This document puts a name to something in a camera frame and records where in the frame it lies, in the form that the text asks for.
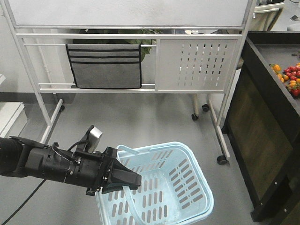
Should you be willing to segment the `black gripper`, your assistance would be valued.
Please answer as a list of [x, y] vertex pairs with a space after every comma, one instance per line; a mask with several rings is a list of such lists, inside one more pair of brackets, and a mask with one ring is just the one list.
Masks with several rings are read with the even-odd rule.
[[28, 176], [72, 184], [87, 188], [86, 194], [94, 196], [122, 191], [123, 186], [137, 190], [142, 176], [126, 168], [117, 159], [117, 149], [107, 147], [102, 153], [61, 150], [58, 144], [41, 149], [33, 148], [25, 163]]

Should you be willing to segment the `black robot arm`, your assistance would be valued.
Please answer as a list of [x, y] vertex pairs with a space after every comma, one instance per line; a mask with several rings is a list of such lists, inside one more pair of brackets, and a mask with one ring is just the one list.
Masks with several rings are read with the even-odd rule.
[[107, 147], [104, 152], [61, 150], [57, 143], [46, 145], [11, 136], [0, 140], [0, 174], [7, 177], [27, 176], [84, 187], [86, 195], [97, 191], [107, 194], [124, 186], [137, 190], [141, 175], [117, 160], [118, 150]]

